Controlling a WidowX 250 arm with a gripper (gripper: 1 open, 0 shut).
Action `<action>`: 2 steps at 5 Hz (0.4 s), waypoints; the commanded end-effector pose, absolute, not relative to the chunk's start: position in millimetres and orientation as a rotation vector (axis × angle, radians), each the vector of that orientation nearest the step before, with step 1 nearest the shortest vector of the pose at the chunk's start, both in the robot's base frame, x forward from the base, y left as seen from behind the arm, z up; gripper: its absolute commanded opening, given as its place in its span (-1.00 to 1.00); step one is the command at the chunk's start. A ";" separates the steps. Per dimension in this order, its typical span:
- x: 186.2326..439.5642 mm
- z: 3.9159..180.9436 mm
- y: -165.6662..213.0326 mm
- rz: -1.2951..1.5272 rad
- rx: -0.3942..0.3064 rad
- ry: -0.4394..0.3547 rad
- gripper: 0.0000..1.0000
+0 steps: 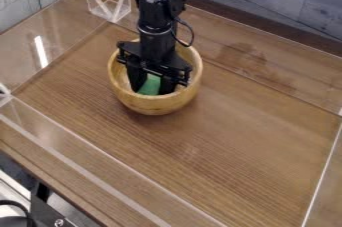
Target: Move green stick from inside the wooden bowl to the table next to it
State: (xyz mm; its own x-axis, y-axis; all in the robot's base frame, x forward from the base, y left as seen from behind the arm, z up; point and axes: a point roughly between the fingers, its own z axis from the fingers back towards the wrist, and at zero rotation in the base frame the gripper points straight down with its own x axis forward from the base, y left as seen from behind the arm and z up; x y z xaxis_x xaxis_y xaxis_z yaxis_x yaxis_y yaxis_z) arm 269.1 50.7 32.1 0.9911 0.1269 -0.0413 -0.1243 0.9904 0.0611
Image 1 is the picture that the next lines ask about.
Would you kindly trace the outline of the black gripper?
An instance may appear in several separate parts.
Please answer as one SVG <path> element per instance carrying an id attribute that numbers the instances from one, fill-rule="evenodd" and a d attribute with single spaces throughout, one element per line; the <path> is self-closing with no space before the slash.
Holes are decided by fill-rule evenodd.
<path id="1" fill-rule="evenodd" d="M 152 53 L 144 57 L 140 42 L 119 41 L 116 46 L 118 62 L 127 68 L 131 89 L 135 92 L 144 85 L 148 74 L 160 77 L 160 95 L 172 93 L 178 85 L 188 85 L 192 65 L 180 57 L 176 50 L 166 54 Z"/>

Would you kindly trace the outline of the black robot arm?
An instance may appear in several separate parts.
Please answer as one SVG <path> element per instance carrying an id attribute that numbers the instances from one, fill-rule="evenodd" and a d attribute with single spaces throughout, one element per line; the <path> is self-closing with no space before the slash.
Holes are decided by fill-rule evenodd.
<path id="1" fill-rule="evenodd" d="M 186 0 L 136 0 L 139 41 L 119 41 L 118 62 L 126 66 L 131 89 L 138 92 L 150 74 L 160 78 L 159 95 L 170 94 L 178 85 L 187 86 L 191 64 L 178 55 L 176 44 L 192 45 L 176 37 Z"/>

